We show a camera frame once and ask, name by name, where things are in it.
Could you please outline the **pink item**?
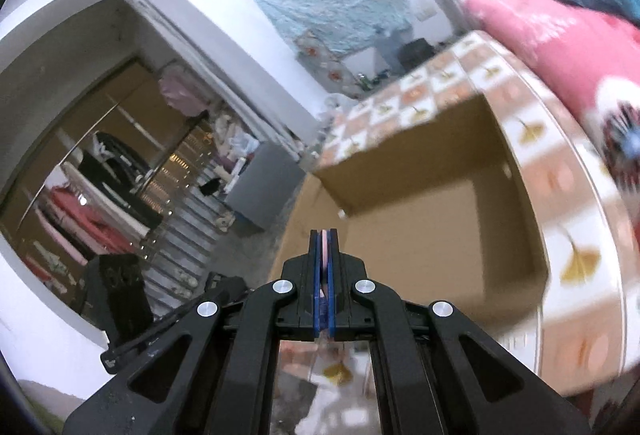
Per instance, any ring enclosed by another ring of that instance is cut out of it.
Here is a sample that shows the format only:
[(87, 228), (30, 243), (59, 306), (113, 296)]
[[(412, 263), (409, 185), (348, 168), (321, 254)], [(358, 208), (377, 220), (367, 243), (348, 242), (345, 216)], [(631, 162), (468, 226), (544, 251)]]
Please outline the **pink item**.
[(330, 291), (331, 277), (331, 235), (328, 229), (321, 232), (321, 290), (322, 295), (327, 299)]

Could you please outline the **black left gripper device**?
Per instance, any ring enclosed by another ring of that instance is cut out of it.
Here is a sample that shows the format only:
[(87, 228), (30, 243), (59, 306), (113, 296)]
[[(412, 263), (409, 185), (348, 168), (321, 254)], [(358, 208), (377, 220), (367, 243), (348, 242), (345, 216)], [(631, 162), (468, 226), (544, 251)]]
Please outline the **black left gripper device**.
[(189, 311), (206, 299), (219, 297), (230, 305), (245, 299), (241, 277), (210, 273), (204, 291), (160, 319), (154, 317), (145, 293), (140, 261), (134, 254), (99, 255), (85, 272), (85, 302), (93, 307), (98, 328), (106, 334), (101, 363), (109, 374), (119, 373)]

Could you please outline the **brown cardboard box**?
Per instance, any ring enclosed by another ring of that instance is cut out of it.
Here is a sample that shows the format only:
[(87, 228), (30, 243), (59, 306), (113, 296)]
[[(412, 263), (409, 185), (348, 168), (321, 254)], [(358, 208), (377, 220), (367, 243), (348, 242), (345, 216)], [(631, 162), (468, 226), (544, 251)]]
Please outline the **brown cardboard box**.
[(446, 299), (481, 325), (513, 325), (544, 296), (548, 262), (521, 171), (485, 97), (307, 175), (277, 255), (314, 229), (406, 301)]

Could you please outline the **grey cabinet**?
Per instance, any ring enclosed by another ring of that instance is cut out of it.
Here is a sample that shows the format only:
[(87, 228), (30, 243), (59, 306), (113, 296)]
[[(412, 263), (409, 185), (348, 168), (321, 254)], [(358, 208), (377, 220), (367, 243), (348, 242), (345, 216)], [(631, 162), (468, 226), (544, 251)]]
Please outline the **grey cabinet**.
[(275, 143), (262, 143), (224, 203), (256, 228), (266, 230), (304, 177), (288, 151)]

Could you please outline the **ginkgo pattern table mat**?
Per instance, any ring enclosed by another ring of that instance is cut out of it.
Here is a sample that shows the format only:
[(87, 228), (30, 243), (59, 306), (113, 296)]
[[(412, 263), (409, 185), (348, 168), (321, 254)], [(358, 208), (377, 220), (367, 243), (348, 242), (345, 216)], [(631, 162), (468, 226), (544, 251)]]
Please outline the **ginkgo pattern table mat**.
[(484, 327), (558, 392), (572, 395), (638, 363), (636, 238), (590, 141), (552, 91), (480, 31), (337, 114), (319, 169), (378, 146), (476, 95), (487, 99), (521, 171), (548, 262), (544, 296), (513, 325)]

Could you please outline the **wardrobe with clothes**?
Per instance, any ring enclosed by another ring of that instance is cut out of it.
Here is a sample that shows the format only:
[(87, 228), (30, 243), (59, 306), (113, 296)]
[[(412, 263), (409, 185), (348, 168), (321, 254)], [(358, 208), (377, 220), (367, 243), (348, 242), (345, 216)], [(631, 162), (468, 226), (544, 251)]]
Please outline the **wardrobe with clothes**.
[(89, 262), (137, 256), (164, 316), (202, 288), (226, 215), (200, 187), (213, 177), (206, 114), (170, 108), (157, 80), (127, 62), (43, 136), (1, 206), (1, 230), (41, 287), (93, 318)]

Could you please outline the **pink floral blanket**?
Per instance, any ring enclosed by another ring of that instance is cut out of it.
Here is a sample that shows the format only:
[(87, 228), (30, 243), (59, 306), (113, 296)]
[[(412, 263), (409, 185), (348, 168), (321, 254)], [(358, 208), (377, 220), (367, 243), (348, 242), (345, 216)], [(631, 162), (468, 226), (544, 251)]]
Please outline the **pink floral blanket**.
[(557, 0), (463, 0), (465, 15), (548, 85), (622, 192), (639, 191), (639, 28)]

